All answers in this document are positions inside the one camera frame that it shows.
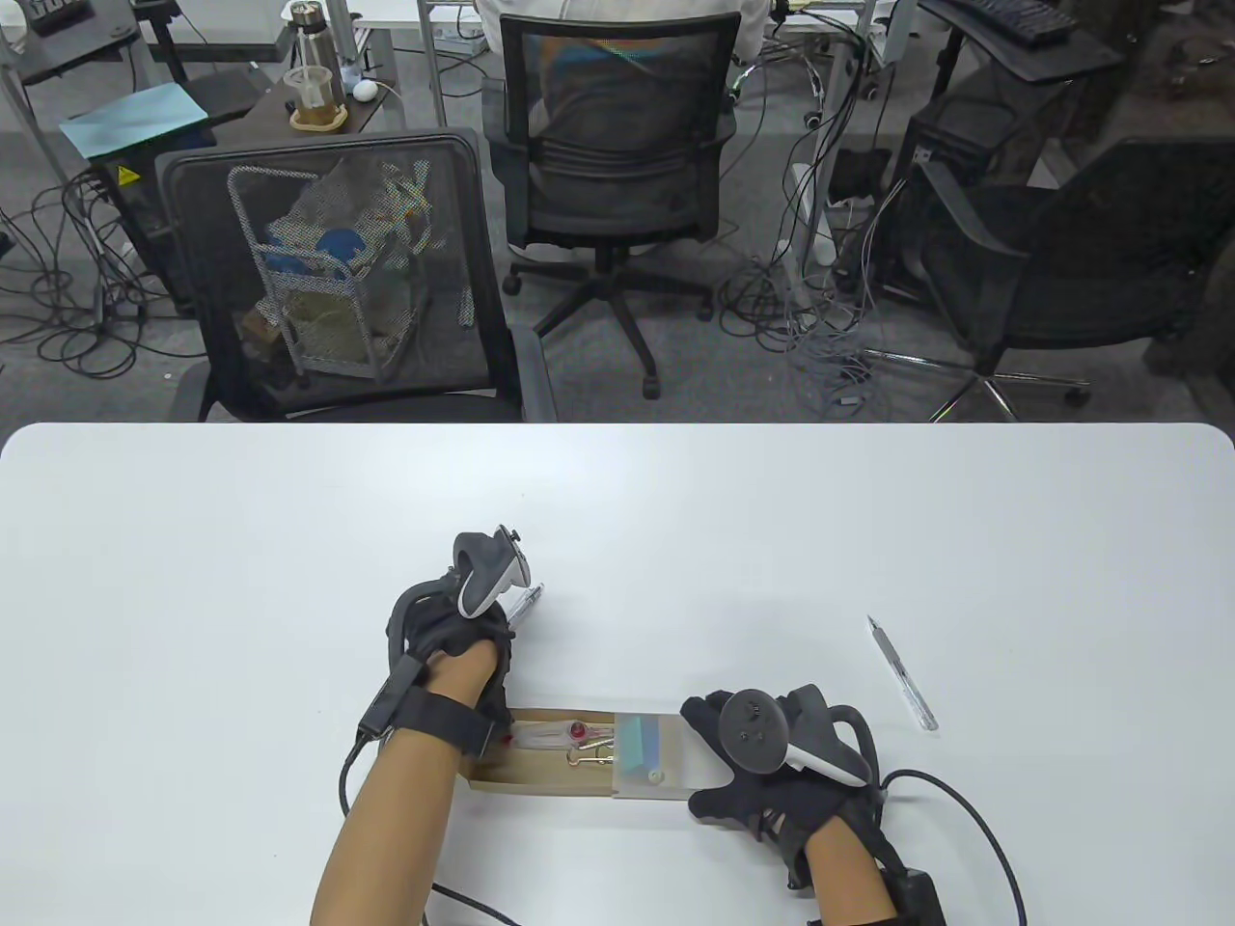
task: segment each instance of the pen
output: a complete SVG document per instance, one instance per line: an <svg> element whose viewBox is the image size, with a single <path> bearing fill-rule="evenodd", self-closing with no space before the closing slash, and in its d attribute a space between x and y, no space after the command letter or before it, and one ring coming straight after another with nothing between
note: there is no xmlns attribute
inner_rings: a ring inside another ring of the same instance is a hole
<svg viewBox="0 0 1235 926"><path fill-rule="evenodd" d="M510 625L511 630L515 630L520 624L524 622L524 617L527 616L527 609L530 609L540 599L541 593L545 590L545 583L532 585L524 594L519 596L519 600L510 609L510 614L506 616L506 622Z"/></svg>
<svg viewBox="0 0 1235 926"><path fill-rule="evenodd" d="M900 662L900 654L897 653L897 648L892 646L892 641L888 640L888 635L883 632L883 627L871 615L866 616L866 620L871 624L871 635L874 637L874 642L879 646L879 652L883 653L883 658L888 661L888 665L897 675L897 680L900 683L900 690L904 691L905 700L909 701L909 706L913 707L914 714L918 716L918 722L921 724L923 730L939 730L939 721L935 720L935 715L931 714L930 707L926 706L926 699L923 698L923 693L918 690L918 685L914 680L909 678L909 672L905 669L905 664Z"/></svg>

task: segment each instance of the chair backrest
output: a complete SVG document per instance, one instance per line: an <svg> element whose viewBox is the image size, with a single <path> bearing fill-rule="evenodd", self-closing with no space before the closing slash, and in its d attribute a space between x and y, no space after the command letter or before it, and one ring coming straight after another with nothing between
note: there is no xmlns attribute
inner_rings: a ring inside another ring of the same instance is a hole
<svg viewBox="0 0 1235 926"><path fill-rule="evenodd" d="M740 23L736 12L501 17L508 137L529 152L530 240L714 233L715 142Z"/></svg>
<svg viewBox="0 0 1235 926"><path fill-rule="evenodd" d="M484 388L517 407L471 133L199 149L159 183L233 415Z"/></svg>
<svg viewBox="0 0 1235 926"><path fill-rule="evenodd" d="M1078 344L1182 330L1235 226L1235 138L1119 142L1026 217L1009 330Z"/></svg>

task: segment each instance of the white shirt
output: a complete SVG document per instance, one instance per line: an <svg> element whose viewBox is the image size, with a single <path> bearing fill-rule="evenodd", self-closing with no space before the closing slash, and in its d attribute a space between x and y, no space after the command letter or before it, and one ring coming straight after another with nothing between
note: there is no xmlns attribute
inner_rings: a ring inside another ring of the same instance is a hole
<svg viewBox="0 0 1235 926"><path fill-rule="evenodd" d="M769 6L771 0L475 0L484 37L498 54L501 54L498 17L503 14L584 22L663 22L740 12L742 25L734 53L742 60L751 60L763 47L763 25Z"/></svg>

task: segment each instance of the black glove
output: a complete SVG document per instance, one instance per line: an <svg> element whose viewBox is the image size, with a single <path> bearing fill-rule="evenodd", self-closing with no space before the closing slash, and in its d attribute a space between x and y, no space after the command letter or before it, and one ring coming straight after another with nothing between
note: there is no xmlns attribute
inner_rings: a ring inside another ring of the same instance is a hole
<svg viewBox="0 0 1235 926"><path fill-rule="evenodd" d="M477 701L475 711L494 724L509 727L513 717L506 707L506 672L510 670L510 641L514 631L501 605L494 604L475 617L458 612L458 582L446 577L414 585L395 603L387 625L390 669L406 653L420 662L443 652L462 656L472 644L492 640L498 647L498 668Z"/></svg>
<svg viewBox="0 0 1235 926"><path fill-rule="evenodd" d="M706 699L690 698L682 705L680 712L687 724L734 772L734 780L725 786L690 795L688 806L695 819L734 820L760 841L767 836L789 868L790 890L811 884L805 857L806 840L834 816L844 819L867 851L883 862L884 867L902 869L900 859L876 822L878 784L850 788L815 772L795 772L788 767L769 775L760 775L734 763L720 743L719 732L720 710L731 696L729 691L713 691ZM784 698L778 698L777 701L782 707L787 706ZM832 716L855 728L862 756L878 782L874 742L861 715L850 707L839 706L832 709Z"/></svg>

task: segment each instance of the keyboard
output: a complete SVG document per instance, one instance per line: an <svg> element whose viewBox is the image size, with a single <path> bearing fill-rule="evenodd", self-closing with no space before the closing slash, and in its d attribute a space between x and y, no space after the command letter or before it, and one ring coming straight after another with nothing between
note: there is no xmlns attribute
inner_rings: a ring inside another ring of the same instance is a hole
<svg viewBox="0 0 1235 926"><path fill-rule="evenodd" d="M1026 48L1062 42L1077 27L1066 12L1039 0L947 0Z"/></svg>
<svg viewBox="0 0 1235 926"><path fill-rule="evenodd" d="M36 36L49 36L94 15L90 0L17 0L17 5Z"/></svg>

